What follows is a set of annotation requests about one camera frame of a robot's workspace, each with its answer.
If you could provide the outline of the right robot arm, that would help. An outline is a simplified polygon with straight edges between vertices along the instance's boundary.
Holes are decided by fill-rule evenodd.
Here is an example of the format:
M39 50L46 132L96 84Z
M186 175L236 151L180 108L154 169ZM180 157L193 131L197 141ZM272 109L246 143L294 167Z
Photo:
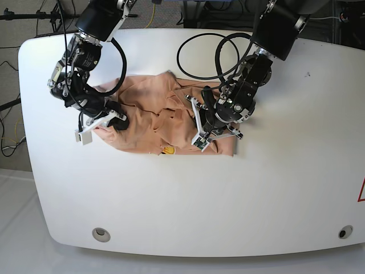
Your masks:
M113 35L128 18L134 5L135 1L90 1L76 22L78 32L65 42L65 52L48 80L51 95L64 101L66 107L77 109L92 122L105 119L106 126L117 131L126 130L129 126L121 105L111 99L125 80L127 59ZM105 92L87 83L90 72L100 61L103 42L112 43L122 60L117 84Z

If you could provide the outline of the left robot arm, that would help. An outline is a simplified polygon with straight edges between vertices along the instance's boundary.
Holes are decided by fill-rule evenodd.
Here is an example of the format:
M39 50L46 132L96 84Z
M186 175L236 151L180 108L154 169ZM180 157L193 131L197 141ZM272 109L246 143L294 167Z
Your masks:
M206 136L221 135L231 123L241 123L252 115L256 107L254 97L259 87L270 79L273 59L284 61L287 58L311 15L322 6L322 1L269 1L266 6L259 4L250 37L250 45L257 46L257 51L252 55L244 54L229 76L222 72L220 52L226 42L244 35L228 35L218 44L215 65L217 78L222 84L220 97L214 98L209 87L202 91L207 107L202 119Z

